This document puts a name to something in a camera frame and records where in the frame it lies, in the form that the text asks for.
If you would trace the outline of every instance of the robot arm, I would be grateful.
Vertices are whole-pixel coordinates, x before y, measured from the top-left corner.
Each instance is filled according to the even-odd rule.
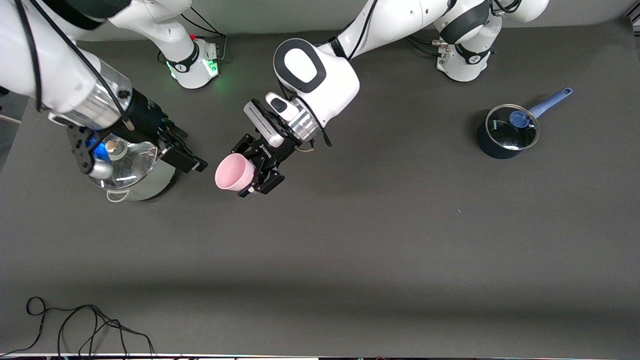
[[[503,7],[511,12],[510,16],[532,20],[548,0],[507,1],[509,4]],[[443,68],[452,78],[452,72],[462,72],[459,68],[479,73],[476,69],[486,65],[490,46],[502,26],[501,18],[493,14],[492,3],[487,0],[369,0],[356,19],[325,44],[316,47],[302,39],[280,44],[273,59],[274,71],[280,84],[294,95],[285,98],[272,92],[266,96],[268,108],[256,99],[244,107],[260,138],[246,134],[236,144],[218,167],[216,184],[224,190],[237,191],[241,197],[270,192],[284,180],[278,166],[303,143],[313,146],[313,138],[322,133],[331,146],[324,129],[360,88],[349,60],[433,22],[443,38],[440,43],[457,44],[463,52],[455,56],[450,50],[450,59],[464,60],[464,66]],[[236,161],[238,154],[243,155],[244,161]]]
[[[26,28],[17,4],[25,10]],[[153,143],[161,150],[161,159],[184,172],[202,171],[207,166],[187,148],[186,133],[158,105],[107,63],[77,50],[53,26],[55,23],[36,1],[0,0],[0,85],[18,94],[41,98],[49,110],[49,119],[68,126],[82,173],[92,173],[96,162],[92,150],[110,133],[128,142]],[[25,29],[33,36],[34,49],[25,41]],[[34,56],[39,76],[30,71]]]
[[[280,84],[294,95],[271,92],[268,107],[256,99],[244,107],[260,138],[247,134],[236,144],[218,167],[216,184],[242,197],[269,193],[284,180],[278,166],[304,143],[313,146],[314,137],[322,133],[331,146],[325,127],[360,89],[350,59],[422,29],[449,9],[447,0],[369,0],[349,26],[323,45],[299,38],[280,44],[273,68]],[[235,162],[237,154],[247,162]]]
[[[216,44],[192,40],[184,26],[173,19],[190,6],[191,0],[132,0],[109,22],[153,41],[166,57],[172,76],[184,88],[194,89],[217,76],[219,64]]]
[[[455,81],[472,81],[486,69],[495,52],[493,42],[502,29],[502,17],[530,22],[547,8],[548,0],[493,0],[472,5],[458,1],[449,13],[435,22],[440,32],[442,58],[437,69]]]

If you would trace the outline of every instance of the black cable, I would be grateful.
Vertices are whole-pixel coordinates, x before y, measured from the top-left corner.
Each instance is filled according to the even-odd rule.
[[[367,18],[364,20],[364,26],[362,27],[362,32],[360,33],[360,38],[358,38],[358,42],[356,43],[356,46],[353,48],[353,51],[351,52],[351,55],[349,55],[347,60],[351,61],[351,59],[353,58],[353,55],[356,53],[356,50],[358,50],[358,46],[360,46],[360,42],[362,41],[362,38],[364,37],[364,33],[367,31],[367,27],[369,26],[369,21],[371,21],[371,15],[373,15],[373,10],[376,8],[376,4],[377,3],[378,3],[378,0],[373,0],[373,3],[371,3],[371,9],[369,9],[369,13],[367,14]]]
[[[33,38],[33,32],[31,31],[31,25],[29,25],[29,19],[24,11],[24,5],[22,0],[14,0],[15,7],[18,10],[20,16],[20,22],[22,23],[22,29],[24,30],[24,36],[27,38],[29,44],[29,53],[31,54],[31,65],[33,66],[33,77],[35,78],[36,85],[36,110],[38,112],[42,109],[42,77],[40,75],[40,61],[38,60],[38,51],[36,50],[36,42]]]
[[[407,38],[406,41],[411,44],[411,46],[413,46],[414,48],[416,48],[416,50],[420,51],[422,54],[427,54],[427,55],[431,55],[431,56],[435,56],[436,58],[440,57],[440,54],[438,53],[432,53],[431,51],[426,51],[425,49],[420,48],[417,44],[414,44],[410,38]]]
[[[73,50],[73,52],[76,55],[78,55],[78,57],[80,58],[80,60],[82,60],[84,65],[87,67],[87,69],[89,69],[89,71],[91,71],[91,73],[98,79],[100,84],[102,84],[102,86],[105,88],[105,90],[109,94],[111,100],[114,102],[116,108],[118,109],[118,112],[120,112],[120,116],[122,118],[122,122],[124,122],[124,124],[127,126],[128,130],[134,131],[135,128],[133,127],[133,124],[131,124],[131,122],[129,121],[129,117],[127,116],[127,114],[122,109],[122,105],[120,105],[120,101],[118,101],[118,99],[116,98],[116,95],[113,93],[113,91],[112,91],[111,87],[109,86],[109,84],[107,84],[107,82],[104,80],[102,75],[100,75],[100,72],[98,70],[96,70],[95,67],[93,67],[91,62],[89,60],[87,60],[87,58],[80,51],[80,49],[77,48],[77,46],[73,43],[73,41],[69,40],[69,37],[67,37],[67,35],[58,27],[58,25],[56,25],[56,23],[53,22],[53,20],[51,20],[51,18],[42,9],[42,7],[40,7],[38,2],[36,0],[30,0],[30,1],[31,1],[31,4],[33,4],[33,6],[35,6],[35,8],[38,10],[40,15],[42,15],[42,17],[53,28],[53,30],[55,30],[55,32],[57,32],[57,34],[62,38],[62,40],[64,40],[65,43],[67,43],[67,45],[71,48],[71,50]]]
[[[193,10],[193,12],[196,13],[196,15],[198,15],[207,25],[209,25],[211,27],[212,30],[209,30],[203,26],[200,26],[198,24],[196,24],[195,22],[189,20],[189,18],[187,18],[186,16],[184,16],[184,14],[180,14],[180,16],[184,19],[187,20],[188,23],[190,23],[191,25],[194,25],[196,28],[198,29],[202,29],[204,31],[208,31],[212,34],[218,35],[219,37],[225,38],[225,43],[222,45],[222,55],[218,56],[218,59],[224,60],[225,56],[227,55],[227,41],[228,41],[228,36],[227,34],[221,33],[218,31],[218,29],[216,29],[213,25],[211,25],[211,23],[209,21],[207,21],[207,19],[205,19],[197,10],[195,10],[193,7],[191,7],[191,10]]]
[[[496,4],[500,10],[505,13],[515,13],[516,10],[520,7],[520,3],[522,0],[514,0],[511,4],[504,6],[500,3],[500,0],[493,0],[493,3]]]
[[[223,37],[227,37],[225,34],[223,34],[223,33],[219,32],[219,31],[218,31],[218,29],[216,29],[213,25],[211,25],[211,24],[209,23],[209,21],[207,21],[207,19],[205,19],[204,17],[202,17],[202,15],[200,15],[200,13],[199,13],[199,12],[197,12],[197,11],[193,8],[193,6],[191,7],[191,11],[195,12],[195,13],[196,13],[196,15],[198,15],[198,17],[199,17],[199,18],[201,18],[201,19],[202,19],[202,21],[204,21],[207,25],[209,25],[209,26],[213,29],[213,31],[215,31],[217,34],[219,34],[220,36],[223,36]]]
[[[34,300],[39,301],[40,304],[42,305],[42,310],[40,312],[34,313],[31,310],[31,304],[32,304],[32,302]],[[87,360],[91,359],[91,355],[93,353],[93,340],[95,339],[95,336],[105,327],[112,327],[112,328],[118,329],[120,331],[120,342],[121,342],[122,350],[124,351],[125,356],[128,356],[129,352],[127,351],[127,347],[125,346],[123,332],[128,332],[130,334],[143,336],[147,340],[147,344],[149,346],[149,354],[150,354],[150,356],[154,357],[154,354],[156,353],[156,350],[155,350],[155,348],[153,346],[153,343],[151,342],[151,339],[146,334],[131,330],[130,328],[122,325],[120,323],[120,321],[117,320],[117,319],[111,319],[110,317],[106,316],[102,312],[102,310],[100,310],[100,308],[98,308],[97,306],[92,305],[92,304],[85,304],[85,305],[80,305],[78,307],[74,307],[73,309],[63,309],[63,308],[60,308],[60,307],[47,307],[47,304],[45,303],[44,299],[41,298],[41,297],[31,297],[31,298],[29,298],[29,300],[27,300],[27,304],[26,304],[27,314],[29,314],[31,316],[41,316],[40,317],[40,326],[38,328],[38,336],[36,336],[36,339],[28,347],[20,348],[20,349],[13,350],[13,351],[9,351],[9,352],[7,352],[5,354],[1,354],[0,357],[4,357],[4,356],[10,355],[10,354],[13,354],[15,352],[27,351],[27,350],[31,349],[32,347],[34,347],[38,343],[38,341],[40,340],[40,337],[42,337],[42,329],[44,327],[44,322],[45,322],[45,318],[46,318],[47,313],[49,311],[54,311],[55,310],[55,311],[62,311],[62,312],[71,312],[66,317],[66,319],[63,321],[62,325],[60,325],[60,328],[58,329],[57,350],[58,350],[58,358],[61,359],[62,358],[61,340],[62,340],[62,336],[63,336],[64,330],[65,330],[65,326],[66,326],[67,322],[78,311],[80,311],[82,309],[89,309],[89,310],[92,311],[93,317],[94,317],[94,323],[93,323],[93,333],[82,344],[82,346],[80,346],[80,348],[78,349],[78,356],[79,357],[81,357],[82,349],[87,345],[87,343],[89,343],[89,353],[88,353]],[[100,327],[98,327],[98,319],[102,320],[102,322],[103,322],[103,324]]]
[[[156,55],[156,60],[157,60],[159,63],[164,64],[164,61],[166,61],[166,58],[164,59],[164,61],[162,61],[162,59],[160,59],[160,55],[163,55],[163,54],[162,54],[162,51],[158,50],[158,55]]]
[[[407,36],[407,38],[410,38],[411,40],[413,40],[415,42],[419,42],[420,44],[431,45],[431,42],[429,40],[424,40],[424,39],[421,39],[419,37],[415,37],[413,35],[409,35],[409,36]]]
[[[629,12],[627,13],[627,16],[631,16],[634,13],[634,11],[636,11],[639,7],[640,7],[640,3],[637,3],[633,9],[629,10]]]
[[[340,34],[342,34],[345,30],[347,30],[347,28],[348,28],[348,27],[350,27],[350,25],[351,25],[351,24],[353,24],[353,22],[354,22],[354,21],[356,21],[356,19],[353,19],[353,20],[349,21],[349,24],[346,24],[346,25],[344,26],[344,28],[342,28],[342,30],[338,31],[338,35],[336,35],[335,37],[330,38],[330,39],[329,39],[329,40],[327,40],[327,41],[323,41],[323,42],[316,43],[316,44],[314,44],[314,46],[316,46],[316,47],[317,47],[317,46],[320,46],[320,45],[329,44],[329,43],[330,43],[334,38],[337,38]]]
[[[282,91],[282,95],[284,96],[284,98],[291,101],[291,99],[293,99],[293,94],[295,93],[292,90],[289,90],[286,87],[284,87],[280,79],[278,79],[278,86],[280,86],[280,91]]]
[[[202,29],[202,30],[204,30],[204,31],[208,31],[208,32],[210,32],[210,33],[212,33],[212,34],[218,35],[219,37],[224,37],[224,36],[226,36],[226,35],[224,35],[224,36],[223,36],[221,33],[218,33],[217,31],[209,30],[209,29],[207,29],[207,28],[204,28],[204,27],[202,27],[202,26],[200,26],[200,25],[196,24],[195,22],[193,22],[193,21],[189,20],[189,18],[187,18],[186,16],[184,16],[184,14],[180,14],[180,16],[181,16],[184,20],[187,20],[187,22],[188,22],[188,23],[190,23],[191,25],[194,25],[196,28],[200,28],[200,29]]]

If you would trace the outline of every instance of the gray wall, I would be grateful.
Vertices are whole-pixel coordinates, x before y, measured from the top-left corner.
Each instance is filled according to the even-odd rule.
[[[622,15],[635,0],[550,0],[541,17],[529,24],[505,22],[508,27],[595,24]],[[360,11],[366,0],[193,0],[196,8],[220,31],[239,33],[294,33],[340,29]],[[191,11],[185,13],[198,22]],[[205,35],[182,21],[187,30]],[[94,31],[86,40],[140,38],[110,24]]]

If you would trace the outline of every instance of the stainless steel pot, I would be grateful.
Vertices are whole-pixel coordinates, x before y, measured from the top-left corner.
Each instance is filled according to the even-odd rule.
[[[148,142],[129,143],[109,135],[94,155],[100,172],[90,179],[107,191],[110,202],[140,201],[160,194],[175,175],[175,168],[158,158],[158,148]]]

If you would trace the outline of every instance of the pink bowl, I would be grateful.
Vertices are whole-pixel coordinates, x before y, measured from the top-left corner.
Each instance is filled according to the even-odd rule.
[[[222,190],[238,192],[251,184],[255,165],[241,154],[227,156],[216,169],[216,185]]]

